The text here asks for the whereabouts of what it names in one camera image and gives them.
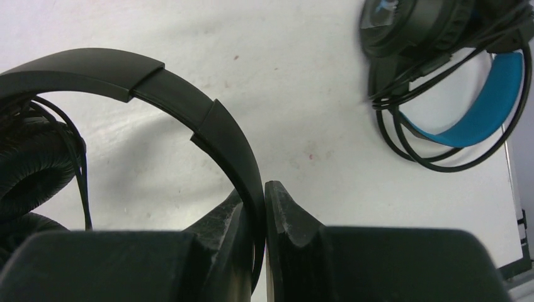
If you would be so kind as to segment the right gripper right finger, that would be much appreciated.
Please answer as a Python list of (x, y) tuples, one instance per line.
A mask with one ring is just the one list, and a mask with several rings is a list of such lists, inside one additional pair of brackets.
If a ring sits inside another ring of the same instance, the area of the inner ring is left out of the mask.
[(472, 234), (326, 226), (265, 185), (268, 301), (510, 301)]

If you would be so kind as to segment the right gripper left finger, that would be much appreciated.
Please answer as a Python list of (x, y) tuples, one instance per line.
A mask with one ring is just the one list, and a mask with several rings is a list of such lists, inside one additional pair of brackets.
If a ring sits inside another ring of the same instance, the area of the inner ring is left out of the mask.
[(181, 232), (1, 229), (2, 301), (249, 301), (253, 243), (236, 192)]

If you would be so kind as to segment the small black headphones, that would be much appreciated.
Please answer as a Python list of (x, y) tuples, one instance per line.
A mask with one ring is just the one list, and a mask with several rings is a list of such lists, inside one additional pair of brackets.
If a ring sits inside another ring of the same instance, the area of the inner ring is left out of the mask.
[(1, 74), (1, 103), (55, 91), (86, 92), (127, 103), (143, 100), (193, 131), (191, 141), (225, 172), (252, 224), (256, 287), (266, 238), (263, 185), (252, 148), (226, 108), (166, 70), (163, 62), (110, 48), (77, 48), (54, 53)]

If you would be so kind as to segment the large black blue headphones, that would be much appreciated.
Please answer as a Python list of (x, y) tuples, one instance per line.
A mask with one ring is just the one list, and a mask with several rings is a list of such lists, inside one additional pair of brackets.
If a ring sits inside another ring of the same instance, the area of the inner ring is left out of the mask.
[(365, 1), (358, 37), (378, 130), (399, 157), (465, 171), (516, 128), (533, 77), (532, 1)]

